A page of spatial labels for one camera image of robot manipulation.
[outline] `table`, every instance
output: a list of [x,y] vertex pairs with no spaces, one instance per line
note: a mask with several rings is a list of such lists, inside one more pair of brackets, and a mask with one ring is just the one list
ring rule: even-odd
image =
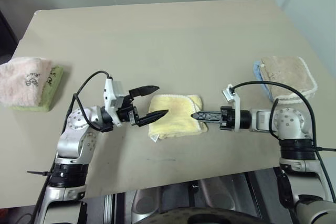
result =
[[[157,94],[199,94],[204,110],[225,105],[229,83],[255,80],[263,56],[300,56],[316,78],[311,104],[320,146],[334,147],[335,80],[285,14],[270,0],[208,1],[41,10],[14,57],[45,57],[65,66],[50,112],[0,108],[0,208],[34,204],[49,170],[71,95],[94,71],[108,71],[127,91],[157,85]],[[103,106],[104,77],[81,94]],[[260,86],[238,90],[243,109],[270,108]],[[146,114],[151,96],[137,98]],[[154,143],[148,126],[124,125],[100,135],[87,178],[87,197],[240,173],[278,165],[269,134],[220,131]]]

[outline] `yellow cloth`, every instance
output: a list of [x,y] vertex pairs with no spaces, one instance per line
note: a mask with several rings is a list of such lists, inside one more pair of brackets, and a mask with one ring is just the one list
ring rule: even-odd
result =
[[151,101],[149,112],[169,110],[168,113],[149,125],[149,137],[153,141],[167,137],[198,135],[207,131],[204,123],[191,117],[200,111],[202,101],[197,95],[158,94]]

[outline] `beige towel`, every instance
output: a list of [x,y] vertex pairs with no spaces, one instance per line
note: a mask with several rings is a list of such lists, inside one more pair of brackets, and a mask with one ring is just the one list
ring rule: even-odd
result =
[[149,125],[149,137],[153,141],[167,137],[197,135],[207,131],[204,123],[191,117],[200,111],[202,101],[197,95],[158,94],[151,101],[149,112],[169,110],[168,113]]
[[[260,73],[265,81],[286,84],[300,91],[306,98],[317,91],[317,83],[311,75],[305,61],[300,57],[264,57],[261,59]],[[290,90],[267,85],[273,100],[279,104],[301,103],[302,100]]]

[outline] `blue cloth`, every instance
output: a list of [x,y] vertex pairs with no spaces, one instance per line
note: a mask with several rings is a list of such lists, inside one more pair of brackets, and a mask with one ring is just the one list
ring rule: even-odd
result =
[[[263,81],[262,75],[260,73],[260,65],[261,65],[261,61],[260,60],[254,62],[254,64],[253,64],[253,73],[254,73],[255,77],[257,78],[257,81]],[[265,91],[266,95],[268,96],[268,99],[272,102],[273,101],[273,97],[272,97],[271,92],[267,88],[267,86],[265,84],[261,84],[261,87],[263,88],[263,90]]]

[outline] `pink cloth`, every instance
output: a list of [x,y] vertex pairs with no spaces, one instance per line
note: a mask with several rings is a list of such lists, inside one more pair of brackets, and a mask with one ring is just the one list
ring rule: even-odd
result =
[[0,102],[5,106],[38,106],[51,61],[19,57],[0,65]]

